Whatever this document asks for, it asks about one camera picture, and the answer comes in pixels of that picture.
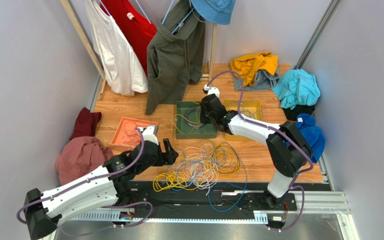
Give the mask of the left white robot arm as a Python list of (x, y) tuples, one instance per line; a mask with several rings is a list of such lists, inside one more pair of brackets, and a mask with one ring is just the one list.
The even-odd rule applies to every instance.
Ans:
[(129, 181), (150, 167), (173, 165), (179, 153), (170, 141), (145, 140), (134, 150), (124, 151), (92, 172), (52, 190), (30, 190), (17, 218), (27, 225), (29, 237), (38, 240), (53, 233), (70, 219), (91, 210), (109, 206), (127, 206), (133, 194)]

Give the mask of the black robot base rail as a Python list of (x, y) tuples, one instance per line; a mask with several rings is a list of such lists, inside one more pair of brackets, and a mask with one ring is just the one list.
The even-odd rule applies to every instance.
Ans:
[(69, 221), (257, 224), (282, 231), (305, 215), (327, 218), (351, 212), (345, 194), (330, 191), (327, 184), (306, 183), (274, 205), (266, 199), (266, 186), (265, 182), (221, 182), (210, 191), (157, 192), (150, 181), (132, 181), (128, 205), (96, 208)]

